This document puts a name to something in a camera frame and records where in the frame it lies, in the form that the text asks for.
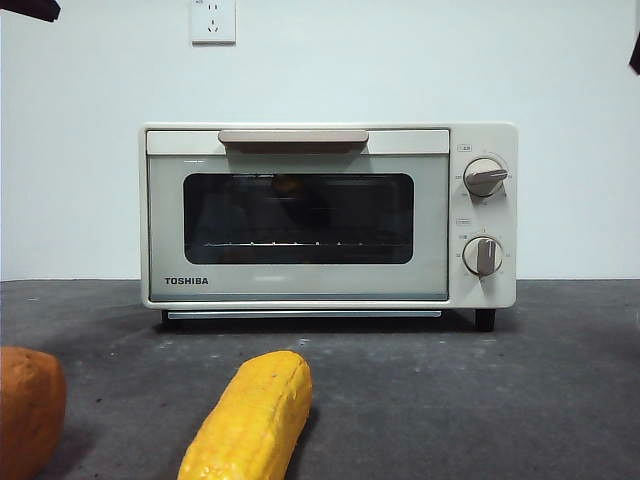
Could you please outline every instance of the toshiba logo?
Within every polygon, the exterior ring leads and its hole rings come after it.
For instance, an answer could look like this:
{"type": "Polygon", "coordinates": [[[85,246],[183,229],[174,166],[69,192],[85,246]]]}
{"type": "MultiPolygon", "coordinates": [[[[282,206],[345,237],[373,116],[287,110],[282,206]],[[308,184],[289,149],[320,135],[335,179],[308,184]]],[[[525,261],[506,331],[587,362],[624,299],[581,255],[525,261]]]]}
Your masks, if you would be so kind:
{"type": "Polygon", "coordinates": [[[209,285],[207,277],[164,277],[167,285],[209,285]]]}

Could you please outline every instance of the oven window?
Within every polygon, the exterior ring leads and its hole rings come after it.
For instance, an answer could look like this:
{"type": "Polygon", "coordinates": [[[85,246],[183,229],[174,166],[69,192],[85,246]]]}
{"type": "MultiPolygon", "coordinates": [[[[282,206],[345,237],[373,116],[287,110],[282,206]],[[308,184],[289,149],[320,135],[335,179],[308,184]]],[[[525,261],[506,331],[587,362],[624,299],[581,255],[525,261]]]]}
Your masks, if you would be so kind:
{"type": "Polygon", "coordinates": [[[193,174],[185,256],[195,264],[401,264],[413,255],[405,174],[193,174]]]}

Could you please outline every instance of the wall socket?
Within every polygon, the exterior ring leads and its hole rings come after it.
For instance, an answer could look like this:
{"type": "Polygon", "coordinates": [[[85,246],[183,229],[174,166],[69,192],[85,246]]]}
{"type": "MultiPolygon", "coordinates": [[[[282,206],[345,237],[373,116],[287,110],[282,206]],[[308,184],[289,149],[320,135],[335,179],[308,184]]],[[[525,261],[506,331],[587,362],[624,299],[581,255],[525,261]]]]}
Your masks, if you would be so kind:
{"type": "Polygon", "coordinates": [[[236,0],[191,0],[191,43],[236,43],[236,0]]]}

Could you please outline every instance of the timer knob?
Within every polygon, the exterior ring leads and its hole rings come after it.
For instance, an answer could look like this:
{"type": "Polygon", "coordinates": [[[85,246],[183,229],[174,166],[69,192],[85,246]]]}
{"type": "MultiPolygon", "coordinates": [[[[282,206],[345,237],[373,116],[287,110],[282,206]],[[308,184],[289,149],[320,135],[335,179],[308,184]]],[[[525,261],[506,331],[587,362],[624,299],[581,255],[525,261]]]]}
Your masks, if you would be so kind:
{"type": "Polygon", "coordinates": [[[472,273],[486,277],[502,265],[502,247],[493,238],[476,237],[467,243],[462,253],[464,263],[472,273]]]}
{"type": "Polygon", "coordinates": [[[498,191],[507,174],[507,171],[495,160],[477,158],[467,166],[464,172],[464,184],[474,195],[489,197],[498,191]]]}

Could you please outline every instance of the gray carpet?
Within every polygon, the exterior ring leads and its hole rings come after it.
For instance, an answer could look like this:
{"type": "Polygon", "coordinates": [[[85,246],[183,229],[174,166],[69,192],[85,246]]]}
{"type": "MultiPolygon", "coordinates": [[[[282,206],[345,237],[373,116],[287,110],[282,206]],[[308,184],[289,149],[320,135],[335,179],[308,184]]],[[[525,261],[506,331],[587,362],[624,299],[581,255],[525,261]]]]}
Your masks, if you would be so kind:
{"type": "Polygon", "coordinates": [[[640,478],[640,281],[523,281],[496,331],[440,319],[159,327],[131,281],[2,284],[2,344],[55,354],[69,398],[38,480],[175,480],[240,363],[309,361],[314,406],[287,478],[640,478]]]}

